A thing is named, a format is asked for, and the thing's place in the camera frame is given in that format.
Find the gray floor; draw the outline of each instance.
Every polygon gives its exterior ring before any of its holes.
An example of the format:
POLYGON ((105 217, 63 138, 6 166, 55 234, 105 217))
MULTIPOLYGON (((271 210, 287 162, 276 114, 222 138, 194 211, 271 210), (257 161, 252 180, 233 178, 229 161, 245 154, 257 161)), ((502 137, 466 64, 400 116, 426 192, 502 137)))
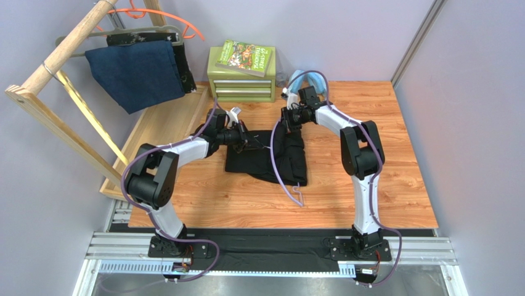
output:
MULTIPOLYGON (((389 271, 381 267, 380 277, 389 271)), ((128 290, 163 279, 152 274, 100 274, 97 284, 111 290, 128 290)), ((115 295, 99 286, 93 296, 115 295)), ((205 276, 193 282, 161 283, 126 295, 234 295, 234 296, 339 296, 339 295, 392 295, 443 296, 448 295, 439 266, 398 266, 394 276, 383 286, 373 289, 358 287, 352 279, 306 277, 247 277, 205 276)))

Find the green toolbox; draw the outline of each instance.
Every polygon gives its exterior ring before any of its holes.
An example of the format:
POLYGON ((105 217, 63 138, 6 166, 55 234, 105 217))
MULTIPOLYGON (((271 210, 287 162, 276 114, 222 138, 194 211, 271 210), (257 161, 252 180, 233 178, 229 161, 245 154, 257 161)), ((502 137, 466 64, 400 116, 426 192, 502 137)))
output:
POLYGON ((222 46, 210 48, 208 79, 211 92, 221 102, 275 101, 275 47, 264 77, 257 77, 215 66, 222 46))

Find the wooden table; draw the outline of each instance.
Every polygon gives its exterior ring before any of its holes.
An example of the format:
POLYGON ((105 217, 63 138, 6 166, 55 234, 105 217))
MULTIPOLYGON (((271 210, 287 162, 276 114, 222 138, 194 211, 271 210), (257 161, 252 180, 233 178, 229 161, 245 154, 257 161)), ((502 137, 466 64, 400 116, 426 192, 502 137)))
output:
MULTIPOLYGON (((342 112, 360 120, 373 120, 378 126, 386 158, 378 191, 381 222, 394 228, 436 228, 392 84, 331 82, 330 96, 342 112)), ((228 110, 239 106, 239 118, 249 130, 271 130, 285 102, 279 98, 275 103, 221 106, 228 110)), ((224 172, 223 146, 211 157, 181 168, 171 199, 180 219, 191 228, 350 228, 354 193, 350 176, 341 164, 338 136, 323 126, 308 123, 303 125, 303 139, 308 169, 308 186, 301 188, 303 208, 293 203, 278 184, 224 172)), ((145 212, 133 208, 129 226, 152 224, 145 212)))

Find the green book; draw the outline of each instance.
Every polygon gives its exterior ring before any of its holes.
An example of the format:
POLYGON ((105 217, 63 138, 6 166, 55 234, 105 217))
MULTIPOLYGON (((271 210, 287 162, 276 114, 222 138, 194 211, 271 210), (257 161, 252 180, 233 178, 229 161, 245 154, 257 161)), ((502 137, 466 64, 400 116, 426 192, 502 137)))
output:
POLYGON ((215 66, 264 77, 272 49, 267 46, 226 40, 215 66))

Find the white wall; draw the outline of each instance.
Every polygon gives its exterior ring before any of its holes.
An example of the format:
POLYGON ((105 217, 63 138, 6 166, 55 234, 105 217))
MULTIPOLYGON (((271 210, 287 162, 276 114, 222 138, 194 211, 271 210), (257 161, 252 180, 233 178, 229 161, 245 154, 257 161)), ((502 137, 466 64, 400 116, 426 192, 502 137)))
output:
MULTIPOLYGON (((93 1, 11 1, 0 10, 0 88, 22 84, 91 9, 93 1)), ((103 46, 103 40, 86 41, 103 46)), ((118 145, 136 120, 92 79, 85 59, 63 68, 118 145)), ((114 154, 63 87, 39 97, 108 161, 114 154)), ((71 295, 93 231, 110 200, 102 175, 3 93, 0 94, 0 287, 2 295, 71 295)))
MULTIPOLYGON (((143 7, 141 1, 135 1, 143 7)), ((330 80, 390 80, 432 0, 161 0, 164 11, 194 24, 206 41, 187 40, 194 77, 206 81, 210 46, 226 39, 277 47, 277 70, 316 69, 330 80)), ((129 7, 127 1, 117 6, 129 7)), ((129 27, 149 18, 122 16, 129 27)), ((168 24, 181 23, 166 19, 168 24)))
POLYGON ((449 0, 396 88, 470 295, 522 295, 525 2, 449 0))

